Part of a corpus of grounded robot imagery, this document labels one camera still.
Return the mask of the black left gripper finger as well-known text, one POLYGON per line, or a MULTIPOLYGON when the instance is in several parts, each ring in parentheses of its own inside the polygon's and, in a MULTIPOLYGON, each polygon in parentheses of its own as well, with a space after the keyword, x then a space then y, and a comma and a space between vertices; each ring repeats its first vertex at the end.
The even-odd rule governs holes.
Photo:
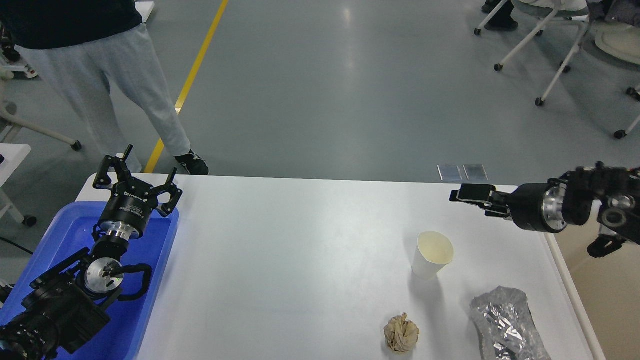
POLYGON ((133 148, 133 145, 128 145, 121 155, 105 155, 94 176, 94 189, 111 192, 134 191, 134 177, 127 165, 133 148))
POLYGON ((183 194, 182 189, 178 188, 178 185, 174 182, 177 173, 178 169, 174 167, 167 176, 165 183, 151 187, 148 191, 149 205, 155 204, 153 209, 163 218, 167 218, 173 213, 183 194), (169 194, 169 199, 165 202, 160 202, 159 197, 165 194, 169 194))

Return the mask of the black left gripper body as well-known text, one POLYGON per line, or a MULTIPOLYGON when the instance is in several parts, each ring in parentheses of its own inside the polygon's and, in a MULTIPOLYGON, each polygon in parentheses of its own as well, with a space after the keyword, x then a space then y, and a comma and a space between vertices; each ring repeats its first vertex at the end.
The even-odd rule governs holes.
POLYGON ((129 230, 130 239, 139 239, 158 204, 157 194, 152 194, 148 187, 116 184, 97 225, 103 231, 124 227, 129 230))

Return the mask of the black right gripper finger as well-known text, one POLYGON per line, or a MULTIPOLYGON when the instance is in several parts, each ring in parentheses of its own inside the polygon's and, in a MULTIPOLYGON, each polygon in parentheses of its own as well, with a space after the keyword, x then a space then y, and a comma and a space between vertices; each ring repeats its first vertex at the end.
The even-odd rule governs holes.
POLYGON ((500 204, 483 205, 484 216, 490 218, 500 218, 506 221, 513 221, 510 208, 500 204))
POLYGON ((510 196, 510 193, 498 191, 492 184, 464 183, 460 189, 450 192, 449 201, 476 207, 503 207, 510 196))

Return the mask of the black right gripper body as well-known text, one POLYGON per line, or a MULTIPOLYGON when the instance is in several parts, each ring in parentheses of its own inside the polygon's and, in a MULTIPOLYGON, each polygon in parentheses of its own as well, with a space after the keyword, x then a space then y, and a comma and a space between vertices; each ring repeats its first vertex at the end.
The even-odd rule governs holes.
POLYGON ((566 189, 548 183, 528 183, 509 194, 510 219, 522 230, 558 234, 569 224, 563 217, 566 189))

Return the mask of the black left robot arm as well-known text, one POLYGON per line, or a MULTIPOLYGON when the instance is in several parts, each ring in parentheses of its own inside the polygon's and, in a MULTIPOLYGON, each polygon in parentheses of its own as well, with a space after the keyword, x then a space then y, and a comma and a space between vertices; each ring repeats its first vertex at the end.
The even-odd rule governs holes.
POLYGON ((90 232, 94 244, 29 284, 23 312, 1 326, 3 360, 54 360, 60 349, 73 354, 109 324, 114 303, 142 298, 146 305, 153 303, 154 272, 164 260, 125 265, 122 258, 130 242, 144 235, 153 212, 171 216, 183 191, 175 183, 176 168, 156 186, 135 177, 127 166, 132 150, 130 145, 103 158, 93 187, 108 190, 110 197, 90 232))

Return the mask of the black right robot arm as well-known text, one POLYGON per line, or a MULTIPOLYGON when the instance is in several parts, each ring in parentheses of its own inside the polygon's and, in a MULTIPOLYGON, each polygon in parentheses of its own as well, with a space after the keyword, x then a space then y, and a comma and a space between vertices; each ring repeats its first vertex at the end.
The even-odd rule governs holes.
POLYGON ((486 217, 512 221, 525 231, 558 234, 568 226, 583 226, 599 203, 597 238, 587 247, 592 258, 603 258, 640 239, 638 168, 611 167, 597 162, 577 167, 544 183, 526 183, 512 193, 491 184, 465 183, 450 193, 453 203, 473 205, 486 217))

